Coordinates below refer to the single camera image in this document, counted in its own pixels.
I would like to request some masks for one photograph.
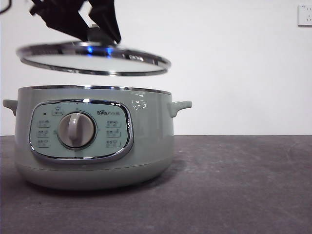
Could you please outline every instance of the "chrome panel trim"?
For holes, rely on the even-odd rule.
[[[132,126],[132,120],[130,111],[128,108],[117,101],[106,101],[106,100],[94,100],[90,99],[89,104],[103,104],[103,105],[110,105],[111,103],[118,104],[123,112],[126,115],[126,121],[127,121],[127,132],[128,132],[128,139],[126,144],[123,146],[122,149],[118,150],[117,152],[106,155],[106,156],[97,156],[97,157],[84,157],[84,158],[66,158],[66,157],[54,157],[54,156],[47,156],[43,155],[35,150],[35,148],[32,146],[31,140],[30,140],[30,130],[31,130],[31,124],[33,120],[34,111],[41,105],[46,104],[57,104],[57,103],[71,103],[71,102],[83,102],[85,99],[62,99],[62,100],[51,100],[46,102],[41,102],[32,111],[32,117],[30,121],[30,127],[29,127],[29,137],[28,137],[28,143],[30,146],[30,149],[32,153],[37,156],[38,159],[43,159],[48,162],[55,162],[55,163],[68,163],[68,164],[80,164],[80,163],[98,163],[98,162],[108,162],[113,160],[118,160],[122,157],[124,157],[132,148],[133,142],[134,142],[134,133],[133,133],[133,126]]]

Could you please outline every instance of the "button icon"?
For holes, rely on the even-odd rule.
[[[106,147],[111,148],[111,147],[120,147],[121,142],[119,140],[107,140],[106,141]]]
[[[119,122],[117,120],[108,120],[108,121],[106,121],[106,127],[107,128],[120,128],[121,122]]]
[[[49,140],[38,140],[37,141],[38,148],[49,148]]]
[[[63,116],[64,115],[64,111],[62,110],[62,108],[60,108],[59,106],[55,107],[54,110],[52,111],[52,115],[53,116]]]
[[[118,129],[106,130],[106,137],[121,137],[121,132]]]
[[[48,138],[49,131],[48,130],[39,130],[37,132],[37,137],[38,138]]]
[[[39,128],[49,128],[50,127],[50,121],[48,121],[48,120],[39,120],[37,122],[37,127],[39,127]]]

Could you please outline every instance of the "metal pot rim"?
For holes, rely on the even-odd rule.
[[[19,88],[19,90],[34,90],[34,89],[106,89],[106,90],[123,90],[123,91],[141,91],[171,95],[168,91],[157,89],[133,88],[122,86],[100,86],[100,85],[43,85],[43,86],[28,86]]]

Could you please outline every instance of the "pot base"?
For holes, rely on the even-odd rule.
[[[31,183],[60,190],[100,190],[123,187],[152,179],[165,171],[172,158],[154,163],[106,170],[42,170],[16,164],[19,173]]]

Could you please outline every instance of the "white knob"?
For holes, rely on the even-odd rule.
[[[88,144],[94,132],[93,121],[82,113],[66,115],[58,125],[58,138],[71,148],[79,148]]]

